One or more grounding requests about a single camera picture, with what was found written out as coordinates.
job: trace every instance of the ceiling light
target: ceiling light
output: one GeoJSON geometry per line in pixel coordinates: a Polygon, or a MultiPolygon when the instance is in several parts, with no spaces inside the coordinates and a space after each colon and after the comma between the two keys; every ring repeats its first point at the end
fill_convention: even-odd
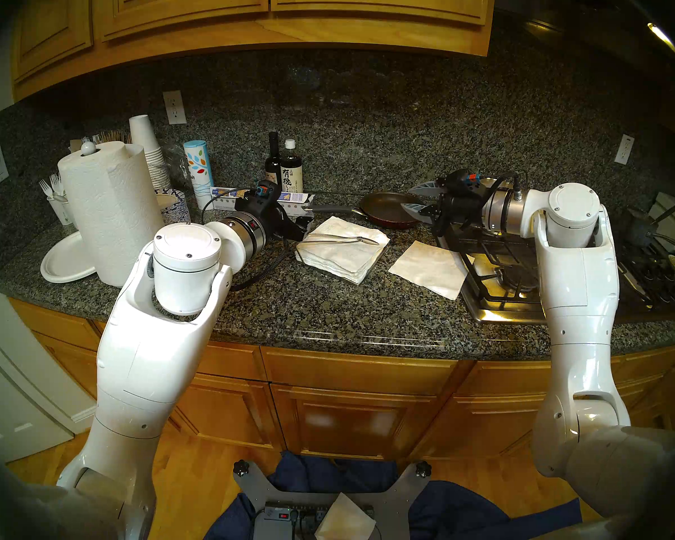
{"type": "Polygon", "coordinates": [[[652,23],[648,23],[648,28],[657,36],[660,40],[665,42],[667,44],[667,47],[670,48],[673,52],[675,52],[675,45],[670,41],[670,39],[667,37],[667,35],[660,30],[660,27],[656,27],[652,23]]]}

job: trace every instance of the frying pan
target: frying pan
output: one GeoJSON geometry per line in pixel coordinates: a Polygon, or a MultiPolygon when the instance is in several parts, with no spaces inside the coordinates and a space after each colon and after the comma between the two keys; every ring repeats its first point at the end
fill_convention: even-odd
{"type": "Polygon", "coordinates": [[[407,193],[368,193],[360,199],[360,208],[339,204],[314,204],[303,207],[306,211],[330,212],[342,215],[358,215],[383,228],[402,230],[415,226],[418,221],[400,206],[401,203],[415,203],[415,196],[407,193]]]}
{"type": "Polygon", "coordinates": [[[627,208],[629,214],[628,241],[640,247],[647,247],[653,243],[653,237],[663,238],[656,234],[658,223],[675,212],[675,205],[663,212],[658,218],[653,218],[646,212],[633,207],[627,208]]]}

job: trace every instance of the bottle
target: bottle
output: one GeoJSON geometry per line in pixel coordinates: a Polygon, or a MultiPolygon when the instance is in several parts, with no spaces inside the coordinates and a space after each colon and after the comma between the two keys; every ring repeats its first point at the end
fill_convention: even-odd
{"type": "Polygon", "coordinates": [[[280,185],[282,174],[280,172],[280,149],[277,131],[270,131],[270,156],[265,159],[265,179],[278,184],[278,189],[282,189],[280,185]]]}
{"type": "Polygon", "coordinates": [[[295,154],[295,140],[286,139],[285,148],[288,153],[280,159],[283,191],[302,193],[302,158],[295,154]]]}

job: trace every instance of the blue cloth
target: blue cloth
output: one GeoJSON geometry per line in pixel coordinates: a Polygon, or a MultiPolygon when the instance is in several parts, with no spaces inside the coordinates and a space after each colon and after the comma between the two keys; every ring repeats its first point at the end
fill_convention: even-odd
{"type": "MultiPolygon", "coordinates": [[[[330,460],[288,451],[268,480],[278,490],[315,493],[384,492],[397,480],[394,462],[330,460]]],[[[205,540],[250,540],[255,509],[240,493],[205,540]]],[[[582,522],[579,500],[509,518],[494,503],[452,482],[433,480],[408,512],[410,540],[528,540],[582,522]]]]}

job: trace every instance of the paper towel holder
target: paper towel holder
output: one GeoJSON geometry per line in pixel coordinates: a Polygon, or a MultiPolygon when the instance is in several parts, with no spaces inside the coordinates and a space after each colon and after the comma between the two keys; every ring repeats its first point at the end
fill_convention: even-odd
{"type": "Polygon", "coordinates": [[[83,144],[80,145],[80,156],[89,156],[91,154],[97,153],[100,149],[95,143],[93,143],[89,137],[83,137],[83,144]]]}

